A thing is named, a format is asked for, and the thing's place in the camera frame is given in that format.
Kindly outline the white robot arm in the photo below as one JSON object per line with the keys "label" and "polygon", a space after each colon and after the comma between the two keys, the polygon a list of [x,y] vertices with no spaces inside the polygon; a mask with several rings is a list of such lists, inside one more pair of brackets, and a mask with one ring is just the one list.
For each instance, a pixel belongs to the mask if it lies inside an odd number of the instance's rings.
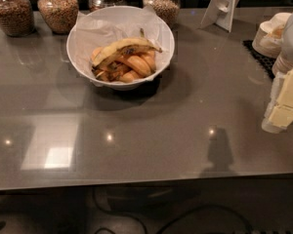
{"label": "white robot arm", "polygon": [[293,13],[281,34],[281,50],[272,66],[271,101],[262,129],[272,134],[285,131],[293,123]]}

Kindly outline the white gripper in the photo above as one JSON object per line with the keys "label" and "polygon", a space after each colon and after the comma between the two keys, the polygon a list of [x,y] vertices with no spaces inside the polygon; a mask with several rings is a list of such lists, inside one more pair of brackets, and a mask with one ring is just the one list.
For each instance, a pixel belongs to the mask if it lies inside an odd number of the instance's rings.
{"label": "white gripper", "polygon": [[276,73],[270,99],[262,129],[271,134],[279,134],[281,128],[287,128],[293,122],[293,69],[286,75],[282,72]]}

